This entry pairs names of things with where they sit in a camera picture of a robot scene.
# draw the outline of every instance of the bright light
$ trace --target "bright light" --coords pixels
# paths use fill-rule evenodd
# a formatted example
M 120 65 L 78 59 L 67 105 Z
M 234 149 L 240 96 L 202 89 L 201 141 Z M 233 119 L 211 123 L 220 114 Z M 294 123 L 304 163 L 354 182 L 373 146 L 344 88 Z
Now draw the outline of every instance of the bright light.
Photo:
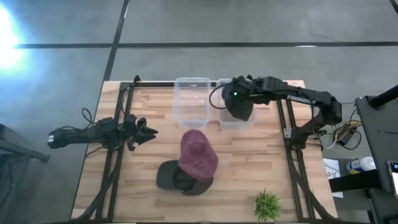
M 14 49 L 18 43 L 12 31 L 11 17 L 6 8 L 0 6 L 0 68 L 9 68 L 20 59 L 21 51 Z

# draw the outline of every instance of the white paper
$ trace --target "white paper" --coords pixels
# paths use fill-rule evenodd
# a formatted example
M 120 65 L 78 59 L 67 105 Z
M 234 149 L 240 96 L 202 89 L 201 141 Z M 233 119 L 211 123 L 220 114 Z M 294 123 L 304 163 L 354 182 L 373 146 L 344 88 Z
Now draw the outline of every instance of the white paper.
M 338 167 L 338 161 L 334 159 L 323 159 L 323 163 L 326 168 L 326 173 L 329 179 L 340 177 L 340 168 Z M 334 197 L 343 198 L 342 192 L 332 193 Z

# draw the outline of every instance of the black cap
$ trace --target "black cap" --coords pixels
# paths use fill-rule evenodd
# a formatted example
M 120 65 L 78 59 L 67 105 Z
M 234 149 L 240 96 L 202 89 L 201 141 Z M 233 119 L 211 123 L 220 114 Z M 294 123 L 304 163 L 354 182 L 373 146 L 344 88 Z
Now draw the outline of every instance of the black cap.
M 163 162 L 156 177 L 158 188 L 181 192 L 186 196 L 200 195 L 209 189 L 212 183 L 213 178 L 207 181 L 199 181 L 189 176 L 178 166 L 178 160 Z

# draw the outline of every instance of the black metal frame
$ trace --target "black metal frame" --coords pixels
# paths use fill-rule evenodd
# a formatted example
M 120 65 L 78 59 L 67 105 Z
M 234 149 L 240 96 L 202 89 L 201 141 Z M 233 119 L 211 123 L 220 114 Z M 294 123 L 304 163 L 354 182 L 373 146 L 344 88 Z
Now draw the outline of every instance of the black metal frame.
M 125 110 L 126 115 L 129 114 L 129 112 L 130 112 L 134 87 L 159 87 L 159 86 L 173 87 L 174 86 L 174 82 L 140 82 L 139 80 L 140 80 L 140 78 L 138 76 L 136 76 L 132 83 L 122 82 L 120 84 L 118 102 L 116 103 L 116 109 L 115 109 L 115 119 L 116 120 L 119 119 L 119 115 L 120 115 L 122 103 L 123 103 L 124 92 L 127 89 L 128 89 L 128 95 L 127 95 L 126 110 Z M 289 113 L 290 125 L 292 128 L 294 128 L 294 127 L 296 127 L 296 123 L 295 123 L 295 118 L 294 118 L 292 102 L 290 100 L 287 100 L 286 103 L 287 103 L 287 110 Z M 281 100 L 277 100 L 277 107 L 278 107 L 278 112 L 279 112 L 280 127 L 281 127 L 281 130 L 283 130 L 284 128 L 287 127 L 287 125 L 286 125 L 284 109 L 283 109 Z M 282 134 L 282 136 L 284 138 L 287 165 L 289 168 L 290 182 L 292 184 L 292 193 L 293 193 L 294 204 L 295 204 L 295 211 L 297 214 L 297 222 L 294 222 L 294 223 L 363 224 L 363 223 L 359 223 L 359 222 L 340 221 L 340 220 L 333 218 L 328 213 L 326 213 L 327 215 L 325 215 L 326 210 L 324 210 L 322 205 L 319 203 L 319 201 L 316 199 L 314 194 L 312 194 L 312 192 L 309 189 L 302 149 L 293 149 L 292 145 L 291 145 L 291 139 L 286 138 L 283 134 Z M 122 162 L 123 152 L 124 152 L 124 142 L 121 142 L 120 146 L 121 147 L 117 148 L 116 150 L 108 150 L 108 154 L 107 154 L 106 161 L 105 161 L 101 190 L 99 193 L 101 198 L 100 198 L 99 202 L 97 202 L 95 218 L 90 219 L 91 216 L 89 216 L 88 218 L 79 220 L 78 222 L 76 222 L 76 220 L 70 220 L 70 221 L 61 222 L 61 223 L 64 223 L 64 224 L 72 224 L 72 223 L 74 223 L 74 224 L 76 224 L 76 223 L 97 224 L 97 223 L 109 223 L 109 222 L 113 221 L 114 208 L 115 208 L 115 204 L 116 204 L 116 196 L 117 196 L 117 192 L 118 192 L 119 174 L 121 171 L 121 162 Z M 118 154 L 117 154 L 116 163 L 114 165 L 112 173 L 109 175 L 109 173 L 111 172 L 111 161 L 112 161 L 114 151 L 117 151 Z M 297 154 L 297 162 L 298 162 L 299 172 L 297 171 L 295 164 L 294 164 L 294 158 L 292 155 L 293 151 L 295 151 Z M 104 203 L 103 197 L 105 196 L 105 193 L 108 191 L 108 189 L 110 187 L 109 181 L 111 181 L 112 190 L 111 190 L 111 197 L 109 200 L 108 216 L 106 218 L 103 218 L 103 216 L 102 216 L 103 203 Z M 298 186 L 300 186 L 300 188 L 304 192 L 304 197 L 305 197 L 306 206 L 307 206 L 307 210 L 308 210 L 308 218 L 303 216 L 302 204 L 301 204 Z M 315 217 L 314 208 L 317 210 L 318 214 L 320 214 L 322 219 L 317 219 Z

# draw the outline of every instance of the red hat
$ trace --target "red hat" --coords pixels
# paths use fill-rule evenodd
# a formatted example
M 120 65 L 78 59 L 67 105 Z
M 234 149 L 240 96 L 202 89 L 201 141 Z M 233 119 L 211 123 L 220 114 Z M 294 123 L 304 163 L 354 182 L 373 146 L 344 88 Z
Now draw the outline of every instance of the red hat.
M 206 136 L 199 130 L 190 130 L 182 136 L 178 166 L 199 181 L 211 179 L 216 172 L 218 157 Z

